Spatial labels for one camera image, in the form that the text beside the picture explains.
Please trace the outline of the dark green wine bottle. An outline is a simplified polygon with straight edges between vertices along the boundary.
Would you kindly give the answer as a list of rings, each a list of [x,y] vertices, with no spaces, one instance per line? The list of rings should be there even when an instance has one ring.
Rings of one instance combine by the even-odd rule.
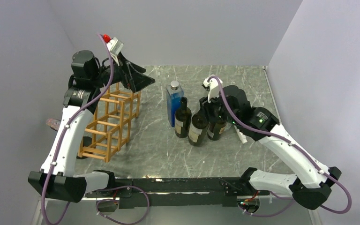
[[[200,146],[207,134],[208,119],[205,110],[199,106],[195,114],[191,117],[191,123],[188,131],[188,141],[193,146]]]

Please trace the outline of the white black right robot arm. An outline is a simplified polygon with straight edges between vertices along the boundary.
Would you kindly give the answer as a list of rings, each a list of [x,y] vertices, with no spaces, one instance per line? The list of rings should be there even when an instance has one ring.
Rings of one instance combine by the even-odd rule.
[[[220,89],[216,84],[204,84],[203,87],[208,94],[201,98],[200,105],[209,121],[232,123],[244,136],[270,149],[293,172],[277,174],[250,167],[240,177],[241,191],[247,195],[271,191],[289,196],[309,210],[322,207],[342,172],[311,156],[274,114],[266,108],[251,106],[245,92],[237,86]]]

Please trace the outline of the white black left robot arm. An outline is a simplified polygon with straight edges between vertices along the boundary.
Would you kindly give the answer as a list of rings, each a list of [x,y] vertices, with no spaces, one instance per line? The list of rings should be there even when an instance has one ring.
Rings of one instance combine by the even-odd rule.
[[[82,50],[73,55],[71,68],[59,130],[48,157],[39,171],[30,172],[28,182],[42,198],[77,203],[87,193],[98,191],[109,197],[116,190],[113,172],[96,170],[74,175],[77,151],[102,97],[101,88],[122,83],[126,89],[138,92],[155,80],[121,53],[106,66],[92,51]]]

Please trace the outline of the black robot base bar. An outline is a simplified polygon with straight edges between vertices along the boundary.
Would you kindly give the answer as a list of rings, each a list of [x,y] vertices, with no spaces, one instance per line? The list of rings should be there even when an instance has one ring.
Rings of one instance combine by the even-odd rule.
[[[116,197],[120,209],[132,209],[147,205],[236,207],[239,201],[269,194],[255,190],[239,177],[116,179],[110,188],[89,192],[86,197]]]

